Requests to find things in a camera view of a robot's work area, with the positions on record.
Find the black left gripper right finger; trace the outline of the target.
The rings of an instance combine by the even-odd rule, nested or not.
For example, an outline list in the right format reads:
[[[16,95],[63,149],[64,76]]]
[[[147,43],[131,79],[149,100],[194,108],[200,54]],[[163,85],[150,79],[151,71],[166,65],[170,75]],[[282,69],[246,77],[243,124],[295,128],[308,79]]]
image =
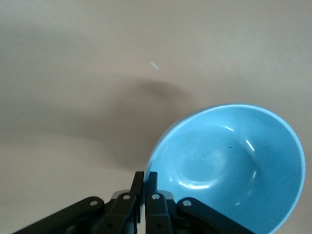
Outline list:
[[[156,172],[145,182],[147,234],[251,234],[252,231],[193,197],[178,202],[157,189]]]

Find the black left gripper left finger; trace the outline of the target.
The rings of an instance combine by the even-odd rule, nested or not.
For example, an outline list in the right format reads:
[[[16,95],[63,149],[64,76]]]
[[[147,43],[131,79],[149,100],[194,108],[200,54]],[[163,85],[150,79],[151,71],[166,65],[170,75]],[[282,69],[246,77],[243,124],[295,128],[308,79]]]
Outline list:
[[[17,234],[136,234],[141,219],[144,172],[136,172],[131,188],[113,194],[105,203],[87,197],[26,226]]]

